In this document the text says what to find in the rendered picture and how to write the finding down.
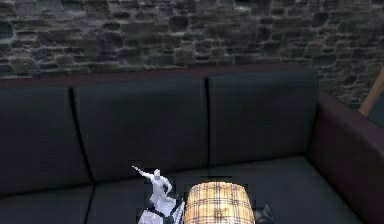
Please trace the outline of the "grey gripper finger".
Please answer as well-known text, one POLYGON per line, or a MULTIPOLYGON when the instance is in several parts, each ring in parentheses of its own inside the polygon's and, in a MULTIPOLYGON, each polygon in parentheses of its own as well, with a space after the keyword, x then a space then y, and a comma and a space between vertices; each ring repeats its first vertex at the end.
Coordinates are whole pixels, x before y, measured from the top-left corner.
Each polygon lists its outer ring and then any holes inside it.
POLYGON ((162 217, 162 218, 166 218, 165 215, 164 215, 162 212, 158 211, 158 210, 155 208, 154 205, 152 205, 152 206, 146 208, 146 211, 149 211, 149 212, 151 212, 151 213, 154 213, 154 214, 156 214, 156 215, 158 215, 158 216, 160 216, 160 217, 162 217))
POLYGON ((165 224, 184 224, 185 202, 179 201, 171 214, 165 218, 165 224))

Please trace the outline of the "white figure statue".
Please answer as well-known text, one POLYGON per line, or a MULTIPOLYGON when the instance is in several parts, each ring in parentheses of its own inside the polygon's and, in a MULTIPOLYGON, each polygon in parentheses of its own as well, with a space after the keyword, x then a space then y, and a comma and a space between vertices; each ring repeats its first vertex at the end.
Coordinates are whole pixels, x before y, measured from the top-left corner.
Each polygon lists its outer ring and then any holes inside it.
MULTIPOLYGON (((149 198, 151 206, 154 205, 165 217, 171 214, 179 201, 184 201, 182 196, 173 192, 172 184, 166 177, 161 175, 159 169, 155 169, 152 173, 145 172, 136 166, 133 166, 133 169, 151 182, 152 194, 149 198)), ((145 209, 139 218, 138 224, 165 224, 165 218, 145 209)))

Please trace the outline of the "dark grey sofa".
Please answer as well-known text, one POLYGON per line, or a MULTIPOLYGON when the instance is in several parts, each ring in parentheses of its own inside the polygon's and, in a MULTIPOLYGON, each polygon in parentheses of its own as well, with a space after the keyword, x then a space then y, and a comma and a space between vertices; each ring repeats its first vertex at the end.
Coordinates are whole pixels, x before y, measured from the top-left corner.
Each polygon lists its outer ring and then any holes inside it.
POLYGON ((295 63, 0 81, 0 224, 138 224, 159 169, 275 224, 384 224, 384 128, 295 63))

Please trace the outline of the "tan plaid cylinder cushion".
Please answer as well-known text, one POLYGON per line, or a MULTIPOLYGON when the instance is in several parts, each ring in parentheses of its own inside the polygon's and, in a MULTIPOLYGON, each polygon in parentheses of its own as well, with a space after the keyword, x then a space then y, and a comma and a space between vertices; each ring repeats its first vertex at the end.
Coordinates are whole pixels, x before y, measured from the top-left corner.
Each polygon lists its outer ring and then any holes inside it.
POLYGON ((256 224, 256 221, 243 186, 211 181, 189 190, 184 224, 256 224))

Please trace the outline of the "brown wooden frame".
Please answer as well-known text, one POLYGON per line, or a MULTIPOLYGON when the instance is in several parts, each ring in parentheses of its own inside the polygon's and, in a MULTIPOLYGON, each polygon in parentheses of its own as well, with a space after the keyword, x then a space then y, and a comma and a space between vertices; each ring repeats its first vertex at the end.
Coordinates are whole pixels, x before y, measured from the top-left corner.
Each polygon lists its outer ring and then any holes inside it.
POLYGON ((358 112, 384 128, 384 66, 358 112))

